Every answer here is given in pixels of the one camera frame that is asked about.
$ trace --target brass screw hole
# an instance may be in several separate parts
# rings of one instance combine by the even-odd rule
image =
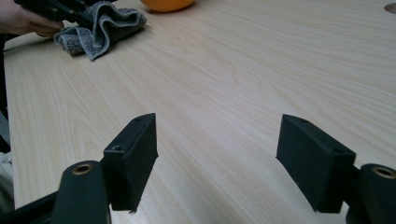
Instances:
[[[388,179],[396,179],[396,173],[391,171],[390,169],[384,168],[384,167],[375,167],[373,168],[374,173],[377,175],[380,175],[382,177],[388,178]]]
[[[93,166],[89,163],[81,164],[72,171],[73,175],[85,175],[92,170]]]

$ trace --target wooden table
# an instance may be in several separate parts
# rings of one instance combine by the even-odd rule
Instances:
[[[100,160],[134,117],[157,113],[156,161],[136,214],[114,223],[343,223],[315,213],[275,158],[282,114],[358,154],[396,162],[396,15],[387,0],[196,0],[174,13],[120,0],[143,32],[90,62],[51,40],[7,44],[16,205]]]

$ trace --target wood grain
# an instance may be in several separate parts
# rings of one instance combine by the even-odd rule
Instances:
[[[275,158],[282,114],[396,162],[396,15],[389,1],[196,0],[90,62],[34,35],[7,43],[17,206],[100,160],[134,117],[157,113],[157,160],[136,214],[114,223],[343,223],[317,214]]]

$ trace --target light wood tabletop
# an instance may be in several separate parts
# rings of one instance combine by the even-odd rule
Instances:
[[[282,114],[396,168],[396,15],[389,0],[196,0],[156,13],[91,62],[52,40],[7,43],[16,206],[101,160],[133,118],[157,114],[159,159],[137,213],[113,223],[344,223],[315,213],[276,159]]]

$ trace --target hand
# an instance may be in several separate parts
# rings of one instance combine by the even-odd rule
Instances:
[[[35,32],[44,37],[52,37],[62,28],[64,24],[61,21],[50,21],[13,0],[0,0],[0,34],[26,35]]]

